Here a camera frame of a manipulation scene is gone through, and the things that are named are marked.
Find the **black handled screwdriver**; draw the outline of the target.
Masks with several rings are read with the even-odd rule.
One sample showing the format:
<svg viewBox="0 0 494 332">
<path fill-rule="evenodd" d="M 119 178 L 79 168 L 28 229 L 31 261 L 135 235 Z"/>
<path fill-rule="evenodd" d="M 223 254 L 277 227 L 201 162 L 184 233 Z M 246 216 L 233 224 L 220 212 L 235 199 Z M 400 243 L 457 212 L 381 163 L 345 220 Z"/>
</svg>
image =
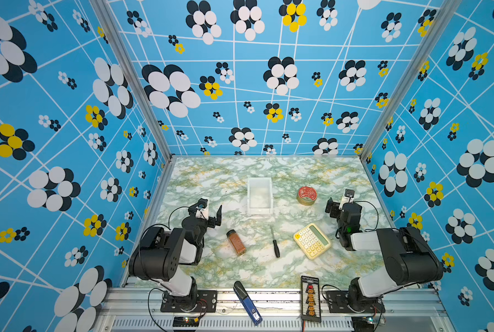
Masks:
<svg viewBox="0 0 494 332">
<path fill-rule="evenodd" d="M 271 235 L 273 238 L 273 249 L 274 249 L 275 257 L 280 258 L 281 253 L 280 253 L 278 242 L 277 242 L 277 239 L 275 236 L 274 228 L 272 226 L 270 227 L 270 231 L 271 231 Z"/>
</svg>

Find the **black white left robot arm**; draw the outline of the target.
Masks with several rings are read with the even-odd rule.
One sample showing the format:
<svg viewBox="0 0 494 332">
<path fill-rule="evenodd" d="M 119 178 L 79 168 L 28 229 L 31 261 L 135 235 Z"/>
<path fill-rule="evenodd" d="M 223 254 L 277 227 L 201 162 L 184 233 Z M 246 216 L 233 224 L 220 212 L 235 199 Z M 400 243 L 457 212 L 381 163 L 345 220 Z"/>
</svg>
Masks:
<svg viewBox="0 0 494 332">
<path fill-rule="evenodd" d="M 180 228 L 151 225 L 143 231 L 129 259 L 129 275 L 160 284 L 167 291 L 167 301 L 176 306 L 194 306 L 197 303 L 197 282 L 180 265 L 199 264 L 205 247 L 205 234 L 221 223 L 222 208 L 211 217 L 208 200 L 200 199 L 188 208 L 188 216 Z"/>
</svg>

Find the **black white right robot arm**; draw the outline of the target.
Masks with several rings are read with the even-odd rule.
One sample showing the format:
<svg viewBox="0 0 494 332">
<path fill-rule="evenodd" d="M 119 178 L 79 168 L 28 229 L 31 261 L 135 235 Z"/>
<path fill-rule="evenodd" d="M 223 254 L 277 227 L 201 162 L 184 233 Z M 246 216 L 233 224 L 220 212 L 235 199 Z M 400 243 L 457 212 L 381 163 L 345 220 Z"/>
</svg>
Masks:
<svg viewBox="0 0 494 332">
<path fill-rule="evenodd" d="M 413 227 L 360 229 L 362 206 L 355 202 L 339 203 L 329 199 L 325 213 L 337 221 L 336 237 L 347 251 L 380 253 L 383 267 L 353 279 L 349 285 L 348 306 L 364 311 L 382 296 L 413 284 L 439 281 L 442 262 Z"/>
</svg>

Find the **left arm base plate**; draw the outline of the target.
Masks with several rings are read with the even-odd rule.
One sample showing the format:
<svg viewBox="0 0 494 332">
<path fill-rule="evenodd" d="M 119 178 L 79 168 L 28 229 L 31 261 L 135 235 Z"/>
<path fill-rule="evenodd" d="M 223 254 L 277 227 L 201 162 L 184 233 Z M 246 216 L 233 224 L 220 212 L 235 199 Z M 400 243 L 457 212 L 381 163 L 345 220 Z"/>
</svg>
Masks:
<svg viewBox="0 0 494 332">
<path fill-rule="evenodd" d="M 161 304 L 163 313 L 215 313 L 218 292 L 216 290 L 198 290 L 185 297 L 175 297 L 164 293 Z"/>
</svg>

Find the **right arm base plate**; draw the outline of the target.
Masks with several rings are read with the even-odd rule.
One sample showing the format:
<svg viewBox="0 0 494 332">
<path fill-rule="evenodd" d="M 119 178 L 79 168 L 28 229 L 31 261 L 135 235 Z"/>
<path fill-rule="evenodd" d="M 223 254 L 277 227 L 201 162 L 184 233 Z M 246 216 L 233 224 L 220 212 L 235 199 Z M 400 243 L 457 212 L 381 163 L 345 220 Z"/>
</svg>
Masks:
<svg viewBox="0 0 494 332">
<path fill-rule="evenodd" d="M 330 313 L 363 313 L 373 315 L 385 313 L 385 306 L 379 297 L 363 297 L 361 295 L 350 294 L 348 291 L 330 290 L 326 292 L 328 310 Z"/>
</svg>

